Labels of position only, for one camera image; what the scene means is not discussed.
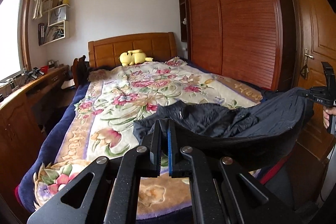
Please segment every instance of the floral blanket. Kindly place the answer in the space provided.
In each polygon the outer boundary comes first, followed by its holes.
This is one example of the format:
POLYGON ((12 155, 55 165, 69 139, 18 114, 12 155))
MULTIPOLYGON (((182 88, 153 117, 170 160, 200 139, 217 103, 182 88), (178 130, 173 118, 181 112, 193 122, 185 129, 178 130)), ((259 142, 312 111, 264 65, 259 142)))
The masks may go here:
MULTIPOLYGON (((216 103, 228 108, 251 107, 261 94, 235 80, 203 73, 174 58, 166 63, 146 62, 97 70, 89 77, 85 97, 75 105, 71 123, 54 164, 34 174, 35 207, 53 195, 99 156, 112 159, 138 145, 133 121, 152 115, 157 106, 182 100, 216 103)), ((137 219, 148 219, 191 205, 188 179, 172 179, 167 159, 158 178, 141 180, 137 219)))

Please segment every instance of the yellow plush toy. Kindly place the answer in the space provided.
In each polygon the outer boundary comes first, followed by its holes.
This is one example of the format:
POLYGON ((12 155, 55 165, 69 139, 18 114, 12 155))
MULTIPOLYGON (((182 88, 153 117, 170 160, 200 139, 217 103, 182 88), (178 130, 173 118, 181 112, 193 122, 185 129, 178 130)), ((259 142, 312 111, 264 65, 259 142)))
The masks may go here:
POLYGON ((128 52, 123 52, 119 60, 121 64, 125 67, 128 65, 134 65, 134 64, 141 64, 145 61, 151 62, 153 61, 153 58, 147 57, 146 54, 142 50, 132 50, 128 52))

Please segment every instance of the window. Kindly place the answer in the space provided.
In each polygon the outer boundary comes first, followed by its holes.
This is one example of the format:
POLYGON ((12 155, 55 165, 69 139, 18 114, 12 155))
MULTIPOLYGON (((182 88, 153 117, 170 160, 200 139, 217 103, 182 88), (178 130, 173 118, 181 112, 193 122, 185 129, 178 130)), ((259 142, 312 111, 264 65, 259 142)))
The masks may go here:
POLYGON ((18 37, 21 0, 3 0, 0 4, 0 80, 21 72, 18 37))
POLYGON ((30 0, 0 3, 0 82, 31 69, 28 49, 30 0))

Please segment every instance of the finger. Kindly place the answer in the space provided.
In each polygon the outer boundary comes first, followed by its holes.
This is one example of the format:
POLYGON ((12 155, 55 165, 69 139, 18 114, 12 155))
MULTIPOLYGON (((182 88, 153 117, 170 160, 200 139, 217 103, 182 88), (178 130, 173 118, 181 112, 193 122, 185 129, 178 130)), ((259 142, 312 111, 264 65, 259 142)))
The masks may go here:
POLYGON ((329 114, 325 111, 323 111, 323 118, 325 118, 329 121, 329 114))
POLYGON ((336 115, 336 107, 326 108, 325 112, 327 112, 328 114, 331 114, 331 115, 336 115))
POLYGON ((329 121, 323 119, 323 124, 324 124, 324 127, 325 128, 328 128, 329 127, 329 121))

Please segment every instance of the cabinet door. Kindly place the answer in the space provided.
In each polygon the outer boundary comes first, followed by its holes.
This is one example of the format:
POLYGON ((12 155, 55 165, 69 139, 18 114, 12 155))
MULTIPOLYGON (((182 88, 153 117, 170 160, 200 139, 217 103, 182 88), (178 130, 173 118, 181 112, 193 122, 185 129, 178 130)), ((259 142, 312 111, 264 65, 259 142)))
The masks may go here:
POLYGON ((220 0, 222 75, 271 89, 278 47, 274 0, 220 0))
POLYGON ((14 195, 15 188, 23 177, 20 172, 22 161, 24 161, 22 156, 24 155, 16 153, 13 149, 10 130, 6 128, 5 122, 0 118, 0 195, 14 215, 22 223, 26 223, 29 214, 21 207, 14 195))
POLYGON ((44 137, 28 106, 26 95, 19 95, 2 110, 4 122, 9 131, 9 138, 16 153, 23 153, 22 175, 36 160, 44 137))
POLYGON ((191 60, 205 70, 221 74, 222 40, 219 0, 189 0, 191 60))

